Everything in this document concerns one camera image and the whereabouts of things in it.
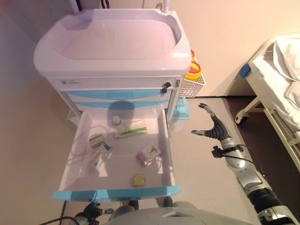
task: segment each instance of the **blue drawer trim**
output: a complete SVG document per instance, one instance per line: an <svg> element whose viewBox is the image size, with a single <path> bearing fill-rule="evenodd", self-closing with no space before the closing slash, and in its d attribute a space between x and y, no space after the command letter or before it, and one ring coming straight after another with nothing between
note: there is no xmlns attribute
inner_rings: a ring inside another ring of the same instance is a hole
<svg viewBox="0 0 300 225"><path fill-rule="evenodd" d="M155 198L179 192L179 186L164 186L93 191L54 191L52 197L65 201L110 202Z"/></svg>
<svg viewBox="0 0 300 225"><path fill-rule="evenodd" d="M67 94L85 98L125 100L146 98L161 95L161 90L95 90L95 91L68 91Z"/></svg>
<svg viewBox="0 0 300 225"><path fill-rule="evenodd" d="M169 100L161 101L145 101L145 102L129 102L129 101L117 101L117 102L74 102L76 105L83 105L95 108L104 109L134 109L153 105L159 105Z"/></svg>

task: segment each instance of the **medical cart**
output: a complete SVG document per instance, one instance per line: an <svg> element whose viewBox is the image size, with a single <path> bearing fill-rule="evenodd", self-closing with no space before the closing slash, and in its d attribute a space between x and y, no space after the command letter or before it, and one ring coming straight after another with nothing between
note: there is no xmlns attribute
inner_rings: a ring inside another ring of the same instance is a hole
<svg viewBox="0 0 300 225"><path fill-rule="evenodd" d="M122 201L180 192L175 185L167 123L189 70L191 51L176 12L93 9L60 19L39 41L34 64L79 116L72 149L54 199ZM147 133L116 139L112 117L144 120ZM112 147L100 170L89 165L89 137ZM136 154L154 144L159 157L146 168ZM143 174L144 187L132 179Z"/></svg>

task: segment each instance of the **yellow bottle cap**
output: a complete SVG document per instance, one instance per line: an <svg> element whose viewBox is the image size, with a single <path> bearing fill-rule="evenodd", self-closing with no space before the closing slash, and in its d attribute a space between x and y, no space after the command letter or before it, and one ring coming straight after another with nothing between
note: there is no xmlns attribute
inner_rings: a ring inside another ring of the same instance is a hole
<svg viewBox="0 0 300 225"><path fill-rule="evenodd" d="M145 176L141 173L137 174L134 178L133 185L135 188L142 188L146 184Z"/></svg>

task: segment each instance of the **cable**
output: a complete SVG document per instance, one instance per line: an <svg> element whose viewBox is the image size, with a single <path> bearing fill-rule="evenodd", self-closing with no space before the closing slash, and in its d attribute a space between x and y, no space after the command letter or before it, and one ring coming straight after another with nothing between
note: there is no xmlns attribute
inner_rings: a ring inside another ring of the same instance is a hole
<svg viewBox="0 0 300 225"><path fill-rule="evenodd" d="M75 220L73 217L60 217L60 218L57 218L57 219L53 219L53 220L50 220L48 222L45 222L45 223L42 223L42 224L39 224L39 225L46 225L46 224L51 224L51 223L54 223L56 221L59 221L59 220L64 220L64 219L70 219L72 220L76 225L80 225L77 220Z"/></svg>
<svg viewBox="0 0 300 225"><path fill-rule="evenodd" d="M109 8L109 1L105 0L105 3L106 3L106 8Z"/></svg>
<svg viewBox="0 0 300 225"><path fill-rule="evenodd" d="M65 214L65 209L66 209L66 205L67 205L67 201L64 201L64 204L62 206L62 210L61 210L61 214L60 214L60 218L62 218Z"/></svg>
<svg viewBox="0 0 300 225"><path fill-rule="evenodd" d="M260 170L261 174L264 176L264 178L266 178L268 175L264 172L264 170L263 170L263 168L262 168L262 165L259 163L258 158L257 158L255 152L253 151L253 149L250 148L250 147L248 147L248 146L246 146L246 145L244 145L244 144L238 144L238 147L239 147L239 146L245 147L245 148L247 148L248 150L250 150L250 152L253 154L253 156L254 156L254 158L255 158L255 161L257 162L257 165L258 165L258 167L259 167L259 170Z"/></svg>
<svg viewBox="0 0 300 225"><path fill-rule="evenodd" d="M241 159L241 160L245 160L247 162L250 162L252 164L254 164L254 162L252 162L251 160L249 159L245 159L245 158L240 158L240 157L235 157L235 156L227 156L227 155L221 155L222 157L228 157L228 158L236 158L236 159Z"/></svg>
<svg viewBox="0 0 300 225"><path fill-rule="evenodd" d="M103 1L103 0L101 0L101 6L102 6L102 8L105 8L104 1Z"/></svg>
<svg viewBox="0 0 300 225"><path fill-rule="evenodd" d="M81 6L80 0L76 0L76 3L77 3L77 6L78 6L78 10L82 11L83 8Z"/></svg>

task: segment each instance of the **robotic hand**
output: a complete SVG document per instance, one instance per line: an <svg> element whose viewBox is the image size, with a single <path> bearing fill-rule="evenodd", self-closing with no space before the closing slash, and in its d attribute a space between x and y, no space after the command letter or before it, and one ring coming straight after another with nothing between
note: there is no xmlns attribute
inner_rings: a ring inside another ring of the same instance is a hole
<svg viewBox="0 0 300 225"><path fill-rule="evenodd" d="M276 197L272 188L265 178L250 166L250 160L243 158L241 149L235 143L230 131L225 124L217 117L216 113L206 104L200 103L200 108L205 109L214 121L211 130L193 130L192 134L202 135L218 139L223 149L214 147L212 154L216 158L226 157L228 167L236 175L245 194L253 204L260 222L263 225L269 224L296 224L299 222Z"/></svg>

